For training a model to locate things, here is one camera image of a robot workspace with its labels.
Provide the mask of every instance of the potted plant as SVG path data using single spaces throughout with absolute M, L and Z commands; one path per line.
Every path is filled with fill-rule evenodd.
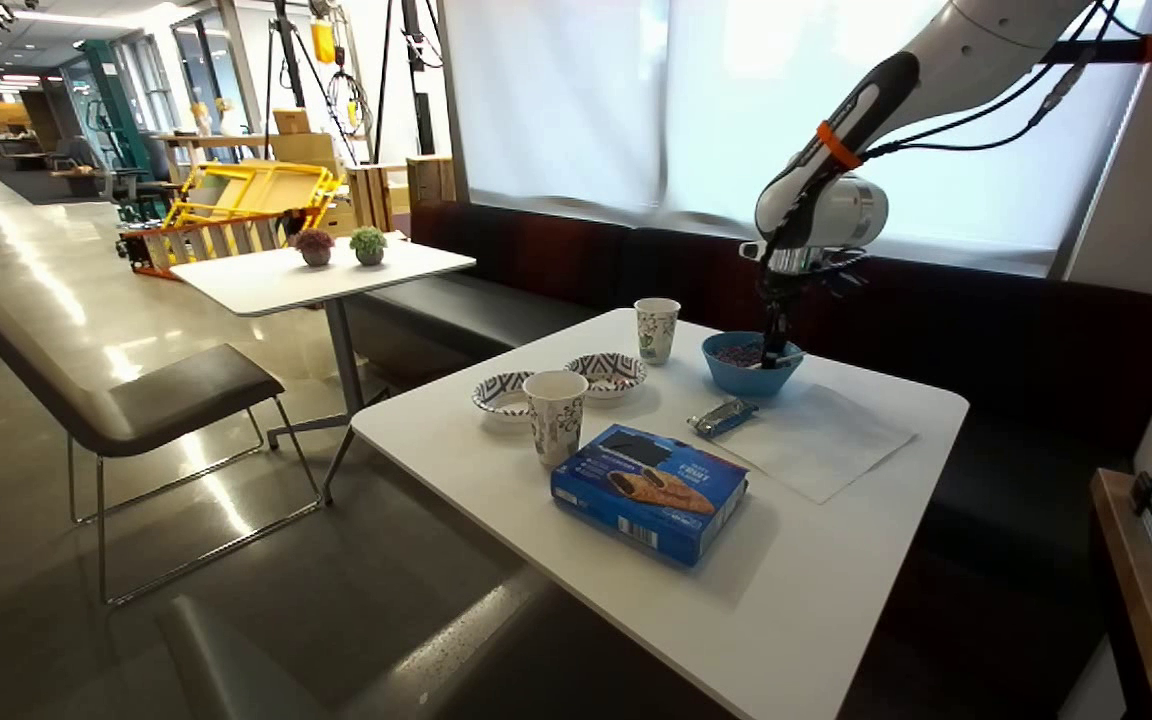
M 363 267 L 375 267 L 385 260 L 385 231 L 363 223 L 351 231 L 351 257 L 358 257 Z
M 330 236 L 326 231 L 296 231 L 293 243 L 299 246 L 309 267 L 326 267 L 330 263 Z

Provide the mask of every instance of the window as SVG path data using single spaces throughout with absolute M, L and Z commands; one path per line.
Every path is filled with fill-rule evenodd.
M 449 4 L 472 196 L 637 223 L 718 220 L 723 236 L 751 236 L 759 186 L 815 121 L 939 9 L 945 0 Z M 1120 0 L 1120 19 L 1140 22 L 1142 9 L 1147 0 Z M 1056 76 L 1061 66 L 1013 106 L 935 139 L 1006 137 Z M 882 243 L 1056 252 L 1078 223 L 1134 76 L 1140 66 L 1086 66 L 1021 145 L 970 156 L 897 153 L 861 169 L 891 198 Z

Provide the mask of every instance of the floor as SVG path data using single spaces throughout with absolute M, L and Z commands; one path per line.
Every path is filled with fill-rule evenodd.
M 22 205 L 0 183 L 0 301 L 89 384 L 229 340 L 289 384 L 293 415 L 338 410 L 321 310 L 234 320 L 182 285 L 130 274 L 104 198 Z M 151 489 L 234 445 L 238 421 L 115 463 L 115 489 Z M 337 445 L 338 432 L 302 436 L 315 471 Z M 109 612 L 94 605 L 90 531 L 62 515 L 62 432 L 0 362 L 0 715 L 186 715 L 155 627 L 174 590 L 238 627 L 321 702 L 342 706 L 370 691 L 370 715 L 403 715 L 375 702 L 375 686 L 512 581 L 518 561 L 363 448 L 348 457 L 337 489 L 338 508 Z M 299 498 L 309 489 L 293 458 L 266 457 L 130 508 L 110 520 L 110 584 L 130 589 Z M 903 616 L 922 616 L 911 598 L 916 590 L 903 590 Z M 561 590 L 538 616 L 442 715 L 723 715 Z M 908 627 L 916 625 L 882 625 L 845 715 L 1016 715 L 970 682 L 970 658 L 928 657 Z

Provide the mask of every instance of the paper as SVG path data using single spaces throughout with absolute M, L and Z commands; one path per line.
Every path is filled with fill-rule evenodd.
M 834 388 L 792 384 L 770 409 L 718 436 L 716 448 L 823 505 L 911 439 L 916 432 L 879 421 Z

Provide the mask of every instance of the white cup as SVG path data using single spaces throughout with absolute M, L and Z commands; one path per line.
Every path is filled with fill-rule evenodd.
M 639 315 L 639 355 L 643 362 L 668 362 L 670 352 L 670 329 L 678 323 L 678 301 L 670 296 L 643 296 L 632 303 Z
M 543 466 L 567 458 L 579 445 L 588 379 L 576 372 L 536 372 L 525 379 L 530 439 Z

